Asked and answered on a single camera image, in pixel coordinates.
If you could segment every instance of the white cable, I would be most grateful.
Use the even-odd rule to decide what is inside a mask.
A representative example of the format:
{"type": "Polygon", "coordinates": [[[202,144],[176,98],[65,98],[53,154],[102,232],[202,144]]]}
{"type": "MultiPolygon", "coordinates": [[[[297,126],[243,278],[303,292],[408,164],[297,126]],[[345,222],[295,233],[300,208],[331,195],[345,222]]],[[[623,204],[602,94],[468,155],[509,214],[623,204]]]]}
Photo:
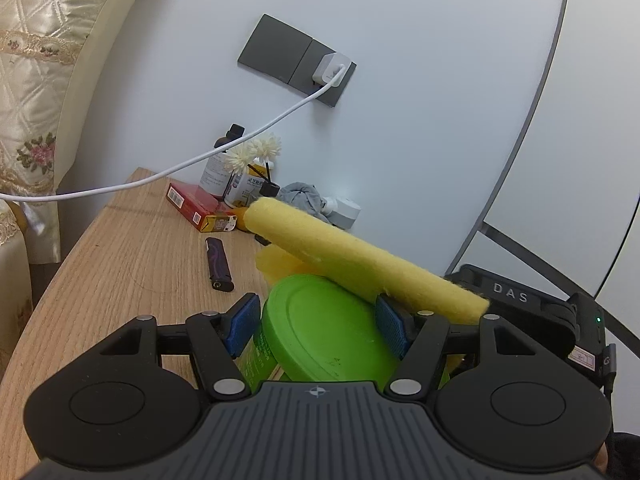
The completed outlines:
{"type": "Polygon", "coordinates": [[[333,83],[336,80],[342,78],[342,76],[347,71],[347,69],[348,69],[348,67],[343,65],[341,67],[340,71],[325,86],[323,86],[317,92],[314,92],[313,94],[311,94],[309,97],[305,97],[304,99],[302,99],[302,101],[294,104],[291,108],[289,108],[289,110],[286,110],[285,112],[281,113],[275,119],[269,121],[264,126],[261,126],[260,128],[258,128],[254,132],[251,132],[250,134],[242,136],[239,139],[232,140],[231,142],[228,142],[228,143],[224,144],[223,146],[220,146],[220,147],[215,148],[213,150],[209,150],[208,152],[205,152],[205,153],[203,153],[201,155],[194,156],[193,158],[190,158],[189,160],[185,160],[184,162],[181,162],[180,164],[176,164],[175,166],[172,166],[172,167],[168,168],[167,170],[161,171],[160,173],[153,174],[153,175],[148,176],[146,178],[143,178],[141,180],[135,180],[133,182],[127,182],[126,184],[118,184],[117,186],[99,187],[97,189],[87,189],[85,191],[76,191],[76,192],[73,192],[73,193],[64,193],[64,194],[60,194],[60,195],[45,195],[45,196],[14,196],[14,195],[7,195],[7,194],[4,194],[4,193],[0,193],[0,198],[2,200],[10,200],[12,202],[58,202],[59,200],[69,200],[71,198],[80,198],[80,197],[83,197],[83,196],[100,195],[100,194],[103,194],[103,193],[112,193],[114,191],[122,191],[124,189],[131,189],[133,187],[144,186],[145,184],[151,184],[152,182],[154,182],[154,181],[156,181],[156,180],[158,180],[158,179],[160,179],[162,177],[165,177],[167,175],[175,173],[176,171],[183,170],[184,168],[186,168],[188,166],[191,166],[193,164],[196,164],[197,162],[200,162],[201,160],[209,158],[211,155],[215,155],[217,153],[224,152],[224,151],[228,150],[229,148],[237,146],[238,144],[242,144],[243,142],[247,142],[249,139],[252,139],[256,135],[261,134],[264,130],[267,130],[268,128],[271,128],[275,123],[277,123],[280,120],[284,119],[290,113],[295,112],[301,106],[304,106],[308,102],[311,102],[314,99],[320,97],[322,94],[324,94],[330,88],[332,88],[333,87],[333,83]]]}

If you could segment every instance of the yellow towel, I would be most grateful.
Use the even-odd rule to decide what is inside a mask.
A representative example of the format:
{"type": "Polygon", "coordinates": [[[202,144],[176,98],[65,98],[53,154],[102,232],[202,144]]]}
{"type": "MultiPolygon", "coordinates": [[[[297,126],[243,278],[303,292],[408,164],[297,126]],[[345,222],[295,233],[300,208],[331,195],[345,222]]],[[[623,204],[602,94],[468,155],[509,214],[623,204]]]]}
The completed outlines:
{"type": "Polygon", "coordinates": [[[373,303],[382,292],[414,312],[433,310],[451,322],[476,324],[489,303],[337,227],[261,198],[244,215],[247,228],[273,245],[256,257],[268,282],[295,273],[320,274],[373,303]]]}

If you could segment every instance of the blue gripper pad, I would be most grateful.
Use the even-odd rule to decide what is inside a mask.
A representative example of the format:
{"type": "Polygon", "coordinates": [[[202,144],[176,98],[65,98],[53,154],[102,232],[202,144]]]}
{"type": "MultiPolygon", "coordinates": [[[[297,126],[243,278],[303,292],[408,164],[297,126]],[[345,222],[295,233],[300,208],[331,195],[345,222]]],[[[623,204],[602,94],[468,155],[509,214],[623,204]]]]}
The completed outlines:
{"type": "Polygon", "coordinates": [[[240,357],[259,325],[260,298],[252,292],[245,294],[223,314],[225,337],[222,342],[233,359],[240,357]]]}
{"type": "Polygon", "coordinates": [[[378,296],[374,306],[376,327],[385,338],[392,353],[402,359],[411,342],[408,338],[404,322],[398,312],[392,307],[389,298],[378,296]]]}

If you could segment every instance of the gray switch plate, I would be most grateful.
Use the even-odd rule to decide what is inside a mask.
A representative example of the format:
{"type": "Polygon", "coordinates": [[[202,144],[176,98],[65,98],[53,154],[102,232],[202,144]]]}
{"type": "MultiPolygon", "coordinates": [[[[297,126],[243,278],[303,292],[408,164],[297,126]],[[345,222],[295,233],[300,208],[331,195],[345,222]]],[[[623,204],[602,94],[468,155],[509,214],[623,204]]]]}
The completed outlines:
{"type": "MultiPolygon", "coordinates": [[[[311,95],[321,88],[312,78],[320,60],[325,54],[333,52],[335,50],[313,40],[304,32],[264,14],[244,46],[238,63],[311,95]]],[[[355,69],[355,63],[351,63],[340,86],[331,88],[318,100],[335,106],[355,69]]]]}

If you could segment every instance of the crosshair logo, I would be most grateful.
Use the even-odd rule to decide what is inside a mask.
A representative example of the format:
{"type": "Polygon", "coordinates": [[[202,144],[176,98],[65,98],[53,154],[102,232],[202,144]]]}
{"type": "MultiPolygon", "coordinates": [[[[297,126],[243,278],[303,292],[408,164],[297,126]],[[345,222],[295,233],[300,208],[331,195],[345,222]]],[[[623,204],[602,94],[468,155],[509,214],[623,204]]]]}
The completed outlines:
{"type": "Polygon", "coordinates": [[[325,390],[322,386],[314,386],[310,390],[306,390],[308,394],[313,395],[316,399],[322,397],[328,390],[325,390]]]}

